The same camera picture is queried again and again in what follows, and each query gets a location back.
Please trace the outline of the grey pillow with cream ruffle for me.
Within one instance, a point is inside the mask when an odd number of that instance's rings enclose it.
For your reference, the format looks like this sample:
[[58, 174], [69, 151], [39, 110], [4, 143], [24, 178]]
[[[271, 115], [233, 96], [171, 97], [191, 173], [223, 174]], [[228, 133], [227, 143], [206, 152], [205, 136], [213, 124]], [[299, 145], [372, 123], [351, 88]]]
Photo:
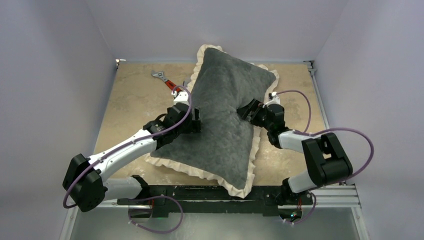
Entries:
[[146, 161], [192, 177], [215, 180], [232, 197], [251, 192], [260, 128], [237, 110], [256, 99], [266, 102], [279, 83], [276, 70], [243, 61], [220, 46], [202, 45], [188, 89], [200, 110], [202, 131], [182, 134]]

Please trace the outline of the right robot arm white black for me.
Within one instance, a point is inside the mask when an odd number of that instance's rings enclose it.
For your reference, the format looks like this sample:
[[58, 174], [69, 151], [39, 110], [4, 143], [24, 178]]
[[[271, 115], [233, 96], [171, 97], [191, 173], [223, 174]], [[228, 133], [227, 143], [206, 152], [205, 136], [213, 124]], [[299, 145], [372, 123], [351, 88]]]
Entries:
[[292, 204], [301, 194], [330, 185], [353, 174], [352, 164], [334, 133], [310, 136], [290, 129], [285, 122], [285, 109], [277, 102], [263, 103], [253, 99], [237, 109], [242, 120], [264, 128], [271, 145], [278, 149], [302, 153], [306, 170], [282, 181], [275, 196], [278, 204]]

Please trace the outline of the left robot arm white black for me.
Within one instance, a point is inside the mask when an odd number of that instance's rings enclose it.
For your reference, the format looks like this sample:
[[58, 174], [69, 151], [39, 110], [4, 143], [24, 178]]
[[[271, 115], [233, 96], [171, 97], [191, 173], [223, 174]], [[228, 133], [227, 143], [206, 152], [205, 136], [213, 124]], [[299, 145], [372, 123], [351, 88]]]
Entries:
[[66, 190], [63, 206], [88, 212], [114, 199], [146, 203], [149, 185], [140, 176], [111, 178], [112, 175], [139, 157], [172, 143], [179, 135], [201, 130], [200, 109], [179, 102], [118, 145], [89, 157], [77, 154], [71, 159], [62, 183]]

